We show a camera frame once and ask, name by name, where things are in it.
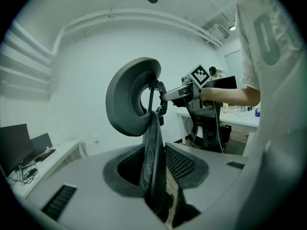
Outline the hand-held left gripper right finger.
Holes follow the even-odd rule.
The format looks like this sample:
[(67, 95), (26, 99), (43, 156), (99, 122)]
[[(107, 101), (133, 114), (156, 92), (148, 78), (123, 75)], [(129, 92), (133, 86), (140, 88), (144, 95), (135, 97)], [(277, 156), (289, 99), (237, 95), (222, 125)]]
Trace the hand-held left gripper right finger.
[(166, 143), (165, 154), (178, 189), (173, 228), (232, 228), (239, 207), (224, 196), (247, 159), (176, 143)]

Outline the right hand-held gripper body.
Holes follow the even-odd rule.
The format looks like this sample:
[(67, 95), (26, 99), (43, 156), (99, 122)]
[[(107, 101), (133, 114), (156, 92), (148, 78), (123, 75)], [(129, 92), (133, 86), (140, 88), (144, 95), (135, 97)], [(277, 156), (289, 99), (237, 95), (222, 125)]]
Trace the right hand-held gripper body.
[(181, 82), (184, 87), (184, 102), (188, 109), (193, 109), (195, 106), (201, 107), (201, 91), (210, 80), (209, 72), (199, 64), (185, 77), (182, 77)]

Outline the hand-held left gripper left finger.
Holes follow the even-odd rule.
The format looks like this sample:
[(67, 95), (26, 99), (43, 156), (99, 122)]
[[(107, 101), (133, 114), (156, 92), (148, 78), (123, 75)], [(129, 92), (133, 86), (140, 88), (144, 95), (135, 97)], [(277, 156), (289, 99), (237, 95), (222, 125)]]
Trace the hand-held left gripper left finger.
[(39, 183), (27, 201), (43, 209), (63, 186), (76, 191), (58, 218), (72, 230), (164, 230), (163, 222), (150, 210), (141, 188), (122, 179), (118, 163), (142, 145), (107, 151), (76, 160)]

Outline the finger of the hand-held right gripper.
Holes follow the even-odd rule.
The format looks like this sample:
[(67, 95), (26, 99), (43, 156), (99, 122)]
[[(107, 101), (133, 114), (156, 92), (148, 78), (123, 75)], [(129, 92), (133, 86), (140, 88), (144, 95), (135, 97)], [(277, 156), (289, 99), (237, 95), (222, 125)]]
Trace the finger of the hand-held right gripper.
[(189, 101), (193, 99), (193, 84), (182, 85), (160, 96), (160, 99), (165, 102), (183, 98), (187, 98)]

